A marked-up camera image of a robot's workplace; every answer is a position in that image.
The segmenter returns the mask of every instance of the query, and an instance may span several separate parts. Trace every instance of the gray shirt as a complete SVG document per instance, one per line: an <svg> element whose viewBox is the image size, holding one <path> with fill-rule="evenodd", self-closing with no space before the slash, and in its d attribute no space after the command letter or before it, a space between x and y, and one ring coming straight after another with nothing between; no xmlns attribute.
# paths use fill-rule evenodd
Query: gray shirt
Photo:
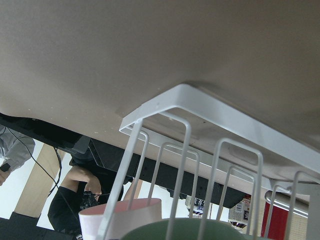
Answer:
<svg viewBox="0 0 320 240"><path fill-rule="evenodd" d="M20 139L29 149L34 152L35 141L22 133L10 129L10 131ZM20 168L25 161L31 158L27 148L11 134L7 127L0 125L0 157L11 166L11 170Z"/></svg>

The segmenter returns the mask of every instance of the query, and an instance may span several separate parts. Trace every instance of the dish rack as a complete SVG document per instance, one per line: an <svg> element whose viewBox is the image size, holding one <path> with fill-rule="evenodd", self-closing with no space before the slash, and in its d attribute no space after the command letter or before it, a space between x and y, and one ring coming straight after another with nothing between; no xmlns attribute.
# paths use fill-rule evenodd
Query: dish rack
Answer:
<svg viewBox="0 0 320 240"><path fill-rule="evenodd" d="M259 199L261 195L261 188L268 190L273 190L271 197L271 205L269 208L268 220L266 225L265 236L268 235L272 207L275 201L276 191L281 191L285 193L290 193L290 206L286 225L285 240L289 239L289 234L291 230L291 221L293 217L294 205L296 200L296 194L310 195L309 203L309 214L308 214L308 228L307 228L307 240L319 239L320 230L315 227L318 215L320 214L320 209L318 209L318 202L320 202L319 186L317 184L303 184L299 183L301 176L312 182L320 184L320 180L314 177L314 174L310 172L298 171L294 175L292 182L281 182L268 179L263 176L264 158L263 154L259 149L252 147L250 145L244 144L243 142L236 141L227 137L222 137L215 143L215 147L212 154L205 151L193 148L190 146L190 138L192 135L192 126L189 121L177 114L171 112L172 109L180 109L186 111L194 116L197 116L204 121L207 121L213 125L219 126L220 128L240 136L241 138L254 143L256 146L260 146L263 149L276 153L279 156L287 158L294 163L304 166L306 169L313 170L315 173L320 173L320 153L308 148L307 146L291 139L290 137L281 134L280 132L266 126L265 124L253 119L252 117L230 107L229 105L215 99L214 97L186 84L180 84L154 98L142 104L139 108L128 114L123 118L122 124L120 126L120 131L124 134L129 135L129 140L116 175L113 188L111 190L107 207L105 208L102 221L100 223L97 240L104 240L110 226L110 222L114 213L114 209L117 204L117 199L119 197L122 183L126 176L131 157L134 152L136 143L139 140L144 141L144 147L141 153L140 163L136 173L136 179L139 178L143 160L146 154L148 145L155 145L160 148L158 158L155 165L155 170L153 178L151 181L151 188L149 191L148 198L151 199L153 187L156 181L157 172L159 170L159 164L162 157L163 149L166 147L173 148L175 153L180 154L180 162L178 167L177 178L175 182L173 202L170 212L170 218L167 220L167 225L165 225L166 233L165 239L173 239L174 229L178 222L175 218L178 198L181 191L183 174L185 170L185 164L187 159L187 154L194 155L196 160L196 167L193 170L194 181L192 186L192 196L191 205L194 203L197 179L199 172L200 162L208 163L210 161L211 172L208 181L208 186L205 195L205 204L203 210L203 216L208 215L209 203L211 201L211 196L213 192L213 186L215 182L215 176L217 169L226 173L226 179L224 183L224 188L222 192L222 197L220 200L220 205L217 214L217 221L220 219L222 206L224 202L225 193L227 190L228 180L230 175L237 176L240 179L251 179L253 189L252 189L252 200L251 205L253 206L253 214L249 215L247 232L243 235L244 239L256 240L258 236L258 217L259 217ZM181 123L185 127L185 133L183 140L175 140L168 134L161 134L157 130L148 129L148 127L143 127L144 120L155 115L161 115L168 118L173 125L177 122ZM220 159L220 151L224 144L233 145L237 148L244 149L256 156L256 161L248 161L247 164L251 165L252 168L245 169L237 163L223 164L223 167L219 166L219 162L225 160ZM199 228L197 231L197 239L206 239L206 225L211 225L210 220L203 217L199 219ZM249 236L250 229L252 228L252 236Z"/></svg>

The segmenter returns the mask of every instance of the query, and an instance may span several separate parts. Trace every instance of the metal rack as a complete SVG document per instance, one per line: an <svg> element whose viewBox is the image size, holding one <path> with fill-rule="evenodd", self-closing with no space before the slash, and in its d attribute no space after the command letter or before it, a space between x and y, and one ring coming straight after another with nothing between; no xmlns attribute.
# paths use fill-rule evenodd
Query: metal rack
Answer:
<svg viewBox="0 0 320 240"><path fill-rule="evenodd" d="M185 169L186 163L186 156L188 151L196 151L199 155L200 161L204 164L211 165L211 176L208 182L206 199L205 199L205 206L204 206L204 213L203 215L206 216L206 211L209 207L211 196L210 192L212 193L213 183L215 181L215 173L216 170L224 172L230 175L231 170L236 170L233 174L239 179L243 179L243 175L254 179L252 181L253 189L254 189L254 202L253 208L255 208L255 215L252 218L253 224L253 239L257 239L257 219L258 219L258 199L260 198L260 191L261 188L272 190L274 186L278 186L278 189L286 189L289 185L288 181L275 181L270 179L266 176L262 176L263 173L263 154L260 152L259 149L255 149L254 147L248 146L243 142L234 141L228 138L222 138L215 143L215 149L212 154L207 153L206 151L198 150L194 147L190 147L190 137L192 134L192 126L191 124L183 117L173 114L169 112L172 109L182 109L187 111L188 113L195 115L197 117L202 118L209 123L212 123L215 126L219 126L220 128L228 131L228 133L232 133L236 136L241 137L245 140L245 143L250 142L253 143L255 146L262 148L263 151L271 151L283 158L289 159L290 161L303 166L307 173L302 173L301 171L297 172L294 179L294 184L292 186L292 198L290 203L290 211L289 211L289 218L287 224L287 234L286 239L289 237L290 232L290 218L292 217L293 206L295 203L295 194L308 194L310 195L310 205L309 208L312 209L309 214L309 222L312 222L316 219L317 215L319 214L317 208L317 200L319 200L318 192L319 188L318 185L315 184L298 184L298 177L300 176L307 176L308 179L312 180L313 182L320 183L318 178L314 177L313 172L320 173L320 153L314 151L311 148L291 139L290 137L266 126L265 124L255 120L254 118L228 106L227 104L215 99L214 97L207 95L198 89L195 89L186 84L180 84L156 97L147 101L146 103L142 104L139 108L128 114L123 120L120 126L120 131L122 133L130 135L128 144L126 146L118 174L115 179L115 184L112 188L107 208L104 212L103 220L100 224L97 239L103 240L105 239L105 234L108 230L111 217L113 215L113 211L116 205L116 201L120 194L121 186L119 183L122 183L126 172L129 167L130 159L133 154L136 142L138 139L142 141L146 141L146 135L149 138L149 144L155 145L160 147L160 152L162 152L164 145L172 145L172 146L180 146L181 142L183 142L183 146L178 150L181 151L181 160L179 162L179 169L178 175L175 183L174 189L174 196L173 196L173 203L171 208L171 214L169 219L169 224L166 233L166 239L171 239L174 221L175 221L175 214L177 209L178 203L178 195L181 190L182 184L182 177L183 172ZM185 134L183 140L178 141L174 140L171 136L167 136L157 131L150 130L146 127L143 127L144 119L147 119L154 115L162 115L170 120L174 120L177 122L182 123L185 126ZM225 159L220 159L220 150L223 143L229 143L235 145L239 148L245 149L247 151L253 152L257 155L258 161L253 164L257 167L252 167L248 169L243 168L241 165L237 166L238 164L230 163ZM143 148L142 156L145 155L146 148ZM161 153L159 153L157 163L160 162ZM203 221L200 224L200 230L198 234L198 240L202 239L203 229L205 227L206 221ZM309 227L307 229L307 239L313 240L317 239L320 236L320 230L318 228Z"/></svg>

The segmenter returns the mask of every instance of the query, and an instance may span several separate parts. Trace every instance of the black fabric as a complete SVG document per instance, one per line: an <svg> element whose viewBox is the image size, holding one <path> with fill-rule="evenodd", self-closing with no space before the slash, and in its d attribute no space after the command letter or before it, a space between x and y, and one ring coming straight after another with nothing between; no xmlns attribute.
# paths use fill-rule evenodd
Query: black fabric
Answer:
<svg viewBox="0 0 320 240"><path fill-rule="evenodd" d="M99 179L101 184L101 192L102 194L107 195L100 196L98 203L107 203L109 198L108 194L111 192L117 173L115 171L97 166L93 160L88 160L85 157L81 159L81 156L79 155L75 158L72 158L72 162L74 165L89 170ZM78 213L80 211L80 204L86 184L86 182L79 182L77 192L65 187L59 187L58 192L55 194L48 211L48 218L54 230L69 234L79 234L81 232ZM118 199L119 201L123 195L123 190L124 189L122 187Z"/></svg>

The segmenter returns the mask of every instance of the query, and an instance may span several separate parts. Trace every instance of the beige surface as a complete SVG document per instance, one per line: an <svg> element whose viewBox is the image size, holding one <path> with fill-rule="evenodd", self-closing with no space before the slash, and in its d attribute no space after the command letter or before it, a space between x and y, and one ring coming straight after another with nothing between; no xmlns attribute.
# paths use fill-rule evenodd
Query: beige surface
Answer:
<svg viewBox="0 0 320 240"><path fill-rule="evenodd" d="M122 118L189 83L320 151L319 9L319 1L1 1L0 112L125 147Z"/></svg>
<svg viewBox="0 0 320 240"><path fill-rule="evenodd" d="M58 153L62 160L65 152L58 150ZM59 172L59 163L55 150L52 146L44 144L36 160L51 177L54 179L56 178ZM39 218L52 185L53 180L39 167L38 164L35 164L14 212L33 218Z"/></svg>

